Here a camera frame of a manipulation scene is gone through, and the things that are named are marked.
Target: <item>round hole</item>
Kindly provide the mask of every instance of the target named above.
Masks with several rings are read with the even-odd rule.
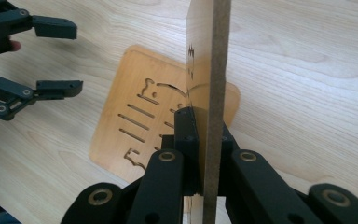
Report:
[[[240,158],[243,160],[243,161],[255,161],[257,160],[257,156],[253,153],[250,153],[250,152],[242,152],[240,154]]]
[[[96,189],[89,196],[89,204],[91,205],[103,205],[108,203],[113,197],[112,190],[110,189]]]
[[[342,195],[342,194],[329,193],[329,194],[327,194],[327,197],[329,197],[330,200],[338,202],[338,203],[344,203],[345,202],[345,196]]]
[[[147,224],[159,223],[159,215],[157,213],[147,214],[145,217],[145,223],[147,223]]]
[[[93,199],[96,202],[101,202],[103,200],[106,200],[106,198],[107,198],[107,193],[106,192],[98,192],[98,193],[94,194],[94,197],[93,197]]]
[[[290,222],[295,223],[295,224],[303,224],[304,223],[304,218],[302,218],[298,214],[289,214],[287,216],[287,219],[289,219]]]
[[[159,154],[158,158],[161,161],[173,161],[173,160],[175,160],[175,154],[173,154],[171,152],[163,152],[163,153]]]

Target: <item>wood grain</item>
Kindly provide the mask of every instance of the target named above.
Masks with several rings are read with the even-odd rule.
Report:
[[[128,46],[186,61],[189,1],[11,1],[67,18],[76,41],[13,35],[0,76],[82,79],[73,99],[36,103],[0,120],[0,204],[23,223],[59,223],[85,187],[126,182],[88,158],[91,138]],[[358,0],[232,2],[227,81],[241,91],[231,131],[290,186],[330,182],[358,196]],[[229,223],[218,201],[217,223]]]

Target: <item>wooden board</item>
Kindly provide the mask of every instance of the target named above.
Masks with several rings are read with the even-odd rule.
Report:
[[[200,139],[202,182],[191,223],[215,223],[230,7],[230,0],[192,0],[187,14],[186,83]]]
[[[182,63],[140,46],[128,48],[93,135],[91,159],[129,183],[143,176],[161,136],[173,134],[173,113],[186,106],[185,76]],[[227,84],[227,96],[230,124],[240,93]]]

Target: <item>cut slot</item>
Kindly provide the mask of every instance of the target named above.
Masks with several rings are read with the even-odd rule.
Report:
[[[141,95],[141,94],[137,94],[137,96],[138,96],[139,98],[141,98],[141,99],[146,100],[147,102],[152,103],[153,105],[159,105],[159,102],[157,102],[157,101],[155,101],[155,100],[153,100],[153,99],[150,99],[150,98],[148,98],[148,97],[145,97],[145,96],[143,96],[143,95]]]
[[[10,109],[13,110],[13,109],[17,108],[19,105],[22,105],[22,102],[21,102],[21,101],[18,101],[17,103],[11,105],[11,106],[10,106]]]
[[[146,167],[145,167],[143,164],[141,164],[140,162],[134,161],[134,160],[130,157],[130,154],[131,154],[131,153],[135,153],[135,154],[138,155],[138,156],[140,155],[139,151],[130,148],[130,149],[127,151],[127,153],[124,155],[124,159],[129,160],[129,161],[132,163],[133,166],[139,166],[139,167],[141,167],[142,169],[146,170]]]
[[[149,131],[149,128],[148,128],[147,126],[143,125],[142,123],[140,123],[140,122],[138,122],[138,121],[136,121],[136,120],[134,120],[134,119],[130,119],[129,117],[127,117],[127,116],[125,116],[125,115],[122,115],[122,114],[118,114],[118,116],[121,117],[121,118],[123,118],[123,119],[126,120],[126,121],[129,121],[129,122],[131,122],[131,123],[137,125],[138,127],[141,127],[141,128],[143,128],[143,129]]]
[[[153,119],[155,117],[154,115],[150,114],[149,112],[147,112],[147,111],[145,111],[145,110],[143,110],[143,109],[141,109],[141,108],[139,108],[139,107],[137,107],[135,105],[127,105],[127,107],[129,107],[129,108],[131,108],[131,109],[133,109],[135,111],[138,111],[139,113],[144,114],[144,115],[148,116],[151,119]]]
[[[184,92],[182,92],[181,90],[179,90],[178,88],[176,88],[176,87],[173,86],[173,85],[165,84],[165,83],[158,83],[157,86],[158,86],[158,87],[170,88],[171,90],[177,91],[177,92],[179,92],[181,95],[186,96],[186,94],[185,94]]]
[[[170,128],[173,128],[173,129],[175,128],[175,127],[173,126],[173,124],[170,124],[170,123],[167,122],[167,121],[165,121],[164,124],[167,125],[167,126],[170,127]]]
[[[132,137],[132,138],[134,138],[134,139],[136,139],[136,140],[138,140],[138,141],[140,141],[140,142],[142,142],[142,143],[144,143],[145,142],[145,140],[144,139],[142,139],[142,138],[140,138],[140,137],[138,137],[138,136],[136,136],[135,134],[133,134],[133,133],[130,133],[130,132],[128,132],[128,131],[126,131],[126,130],[124,130],[124,129],[118,129],[119,131],[121,131],[122,133],[124,133],[124,134],[126,134],[126,135],[128,135],[129,137]]]

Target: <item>screw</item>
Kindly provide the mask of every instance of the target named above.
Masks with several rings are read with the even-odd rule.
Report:
[[[173,154],[171,152],[163,152],[163,153],[159,154],[158,158],[161,161],[173,161],[173,160],[175,160],[175,154]]]
[[[257,160],[257,156],[253,153],[250,153],[250,152],[242,152],[240,154],[240,158],[243,160],[243,161],[256,161]]]
[[[5,112],[7,108],[4,105],[0,105],[0,112]]]
[[[24,94],[24,95],[29,95],[29,94],[31,94],[31,92],[30,92],[30,90],[24,90],[24,91],[22,92],[22,94]]]
[[[22,16],[26,16],[26,15],[28,15],[28,12],[26,11],[26,10],[20,10],[20,15],[22,15]]]
[[[89,196],[89,204],[103,205],[108,203],[113,197],[112,190],[110,189],[96,189]]]

